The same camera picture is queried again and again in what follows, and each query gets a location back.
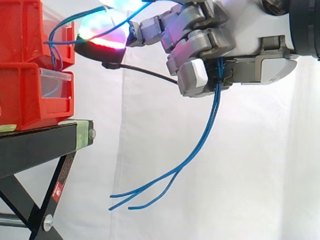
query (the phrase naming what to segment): screw head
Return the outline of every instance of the screw head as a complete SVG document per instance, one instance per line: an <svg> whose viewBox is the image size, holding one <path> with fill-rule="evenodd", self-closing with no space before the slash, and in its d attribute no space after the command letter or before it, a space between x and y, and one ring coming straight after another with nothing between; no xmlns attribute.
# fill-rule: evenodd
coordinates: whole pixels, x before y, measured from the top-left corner
<svg viewBox="0 0 320 240"><path fill-rule="evenodd" d="M43 220L43 230L49 232L54 225L54 217L49 214Z"/></svg>
<svg viewBox="0 0 320 240"><path fill-rule="evenodd" d="M91 140L94 140L94 139L96 138L96 136L97 136L96 130L95 130L95 129L90 129L90 130L89 130L89 138L90 138Z"/></svg>

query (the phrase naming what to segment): colorful light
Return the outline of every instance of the colorful light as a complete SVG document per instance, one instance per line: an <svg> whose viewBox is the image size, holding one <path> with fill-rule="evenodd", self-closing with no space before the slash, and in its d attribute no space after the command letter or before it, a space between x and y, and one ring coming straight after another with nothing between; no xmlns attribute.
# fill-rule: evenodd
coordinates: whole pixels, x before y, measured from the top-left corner
<svg viewBox="0 0 320 240"><path fill-rule="evenodd" d="M115 9L108 9L107 11L88 15L82 21L82 25L79 29L79 35L83 39L90 39L110 30L115 25L126 20L126 18L127 17L123 13ZM126 48L127 39L130 33L129 26L129 23L125 23L113 32L102 37L92 39L90 42L113 49L124 49Z"/></svg>
<svg viewBox="0 0 320 240"><path fill-rule="evenodd" d="M99 0L102 4L115 9L136 11L143 6L141 0Z"/></svg>

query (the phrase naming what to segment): robotic arm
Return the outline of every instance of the robotic arm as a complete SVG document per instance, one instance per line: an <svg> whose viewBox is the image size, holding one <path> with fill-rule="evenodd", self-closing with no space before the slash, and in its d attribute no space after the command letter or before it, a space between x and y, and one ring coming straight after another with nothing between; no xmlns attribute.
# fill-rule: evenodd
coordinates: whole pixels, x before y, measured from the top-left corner
<svg viewBox="0 0 320 240"><path fill-rule="evenodd" d="M268 85L320 53L320 0L181 0L163 14L130 22L128 47L161 42L183 96L214 93L217 60L223 88Z"/></svg>

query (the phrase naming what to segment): warning label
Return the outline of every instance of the warning label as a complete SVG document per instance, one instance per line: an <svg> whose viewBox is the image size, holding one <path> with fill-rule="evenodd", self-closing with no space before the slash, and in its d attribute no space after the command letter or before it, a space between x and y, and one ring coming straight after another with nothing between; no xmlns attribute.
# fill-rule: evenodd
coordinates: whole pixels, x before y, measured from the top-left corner
<svg viewBox="0 0 320 240"><path fill-rule="evenodd" d="M57 182L52 193L52 198L56 203L59 202L63 189L64 186L60 182Z"/></svg>

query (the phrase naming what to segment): blue cable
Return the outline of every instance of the blue cable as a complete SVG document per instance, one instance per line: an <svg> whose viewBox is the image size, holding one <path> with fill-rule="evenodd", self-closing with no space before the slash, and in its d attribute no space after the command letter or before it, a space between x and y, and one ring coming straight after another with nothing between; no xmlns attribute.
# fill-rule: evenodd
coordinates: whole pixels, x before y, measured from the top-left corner
<svg viewBox="0 0 320 240"><path fill-rule="evenodd" d="M177 171L173 177L171 178L168 186L166 186L166 188L164 189L164 191L159 195L157 196L155 199L153 199L152 201L148 202L147 204L145 205L142 205L142 206L130 206L128 207L129 210L141 210L141 209L145 209L149 206L151 206L152 204L154 204L155 202L157 202L158 200L160 200L167 192L168 190L170 189L171 185L174 183L176 177L178 176L178 174L181 172L181 170Z"/></svg>
<svg viewBox="0 0 320 240"><path fill-rule="evenodd" d="M100 33L96 36L93 36L89 39L80 39L80 40L75 40L75 41L46 41L44 42L45 44L49 44L49 45L72 45L72 44L83 44L86 43L90 40L93 39L97 39L100 37L103 37L111 32L113 32L114 30L120 28L122 25L124 25L125 23L129 22L130 20L132 20L135 16L137 16L142 10L144 10L146 7L150 6L152 4L152 2L148 2L145 5L143 5L142 7L140 7L137 11L135 11L131 16L129 16L126 20L122 21L121 23L119 23L118 25L114 26L113 28L109 29L108 31L105 31L103 33Z"/></svg>
<svg viewBox="0 0 320 240"><path fill-rule="evenodd" d="M199 153L199 151L201 150L201 148L203 147L205 141L207 140L209 133L212 129L213 126L213 122L214 122L215 118L214 118L214 109L212 109L211 114L210 114L210 118L209 121L206 125L205 131L201 137L201 139L199 140L198 144L196 145L195 149L192 151L192 153L187 157L187 159L185 161L183 161L180 165L178 165L177 167L175 167L174 169L172 169L171 171L167 172L166 174L158 177L157 179L126 193L122 193L122 194L116 194L116 195L111 195L110 198L122 198L122 197L126 197L129 196L131 194L134 194L136 192L141 192L144 191L145 189L151 187L152 185L154 185L155 183L161 181L162 179L165 179L169 176L171 176L172 174L174 174L175 172L181 170L182 168L184 168L189 162L192 161L192 159Z"/></svg>
<svg viewBox="0 0 320 240"><path fill-rule="evenodd" d="M59 57L59 61L60 61L60 69L59 69L59 71L61 72L62 70L63 70L63 60L62 60L62 56L61 56L61 54L60 54L60 52L59 52L59 50L57 49L57 47L56 46L52 46L52 48L56 51L56 54L58 55L58 57ZM48 93L46 93L45 95L43 95L42 97L43 98L47 98L47 97L49 97L51 94L54 94L58 89L59 89L59 87L60 87L60 85L61 85L61 83L58 81L58 83L56 84L56 86L55 86L55 88L52 90L52 91L50 91L50 92L48 92Z"/></svg>
<svg viewBox="0 0 320 240"><path fill-rule="evenodd" d="M91 9L91 10L88 10L88 11L84 11L84 12L80 12L80 13L74 14L74 15L72 15L70 17L67 17L66 19L61 21L57 26L55 26L55 28L51 31L51 33L49 35L49 41L53 41L54 40L54 37L55 37L55 34L56 34L57 30L59 28L61 28L62 26L66 25L68 23L71 23L72 21L75 21L75 20L77 20L79 18L83 18L83 17L85 17L87 15L94 14L94 13L101 12L101 11L105 11L105 10L106 9L103 6L100 6L100 7L96 7L94 9ZM53 67L55 69L57 67L57 60L56 60L55 53L53 52L54 45L53 44L49 44L49 48L50 48L50 53L51 53L52 65L53 65Z"/></svg>
<svg viewBox="0 0 320 240"><path fill-rule="evenodd" d="M136 192L136 193L133 194L132 196L130 196L130 197L126 198L125 200L119 202L118 204L110 207L110 208L109 208L109 211L113 211L113 210L115 210L116 208L120 207L121 205L129 202L131 199L133 199L133 198L135 198L137 195L139 195L139 193L140 193L140 192Z"/></svg>
<svg viewBox="0 0 320 240"><path fill-rule="evenodd" d="M213 106L212 106L212 111L211 111L211 114L210 114L210 119L209 119L209 121L208 121L208 124L210 124L210 125L213 125L213 122L212 122L212 120L211 120L211 116L213 117L213 121L214 121L215 118L216 118L216 116L217 116L217 113L218 113L218 108L219 108L219 104L220 104L220 96L221 96L221 88L222 88L222 85L219 83L219 84L217 85L217 88L216 88L216 92L215 92L215 96L214 96L214 101L213 101ZM177 175L179 174L179 172L180 172L182 169L183 169L183 167L182 167L180 170L178 170L177 172L175 172L175 175L174 175L173 178L172 178L172 179L173 179L172 182L174 181L174 179L177 177ZM146 204L146 205L144 205L144 206L130 207L129 209L130 209L130 210L143 209L143 208L146 208L146 207L152 205L153 203L155 203L156 201L158 201L160 198L162 198L162 197L167 193L167 191L169 190L171 184L172 184L172 183L170 182L169 185L167 186L167 188L162 192L162 194L161 194L160 196L158 196L156 199L154 199L154 200L152 200L151 202L149 202L148 204ZM137 195L141 194L141 193L142 193L144 190L146 190L147 188L149 188L149 187L146 187L145 189L142 189L142 190L140 190L140 191L131 193L131 194L133 194L133 195L131 195L130 197L126 198L124 201L118 203L116 206L111 207L110 210L112 211L112 210L114 210L115 208L118 208L118 207L120 207L121 205L127 203L129 200L135 198Z"/></svg>
<svg viewBox="0 0 320 240"><path fill-rule="evenodd" d="M223 76L223 71L224 71L224 68L223 68L223 60L218 60L218 74L219 76ZM200 152L200 150L202 149L203 145L205 144L208 136L209 136L209 133L213 127L213 123L216 119L216 116L217 116L217 113L218 113L218 108L219 108L219 104L220 104L220 97L221 97L221 89L222 89L222 85L221 83L217 84L217 87L216 87L216 92L215 92L215 96L214 96L214 101L213 101L213 106L212 106L212 110L211 110L211 113L210 113L210 117L209 117L209 120L208 120L208 123L207 123L207 126L204 130L204 133L199 141L199 143L197 144L197 146L195 147L195 149L192 151L192 153L189 155L189 157L184 161L182 162L180 165L178 165L176 168L172 169L171 171L167 172L166 174L158 177L157 179L135 189L135 190L132 190L132 191L129 191L129 192L126 192L126 193L123 193L123 194L117 194L117 195L111 195L110 197L111 198L121 198L121 197L125 197L125 196L129 196L129 195L132 195L130 196L129 198L125 199L124 203L127 202L127 200L130 200L134 197L136 197L137 195L139 195L140 193L142 193L144 190L148 189L149 187L151 187L152 185L154 185L155 183L171 176L172 174L175 174L173 176L173 180L176 178L176 176L179 174L179 172L189 163L191 162L194 157ZM148 204L144 205L144 206L139 206L139 207L131 207L130 209L131 210L135 210L135 209L142 209L144 207L148 207L150 206L151 204L155 203L156 201L158 201L160 198L162 198L164 196L164 194L169 190L171 184L169 183L169 187L167 187L163 193L157 197L156 199L154 199L153 201L149 202Z"/></svg>

